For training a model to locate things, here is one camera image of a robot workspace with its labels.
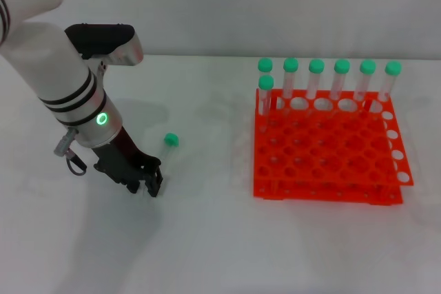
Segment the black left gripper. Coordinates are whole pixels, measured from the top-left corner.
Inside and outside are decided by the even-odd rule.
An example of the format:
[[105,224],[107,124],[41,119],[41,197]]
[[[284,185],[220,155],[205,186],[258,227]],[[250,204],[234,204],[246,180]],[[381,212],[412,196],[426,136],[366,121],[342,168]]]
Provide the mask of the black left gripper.
[[149,195],[157,197],[163,181],[161,161],[143,153],[124,127],[109,143],[92,148],[92,151],[99,158],[94,165],[97,171],[106,174],[116,183],[124,184],[133,194],[145,181]]

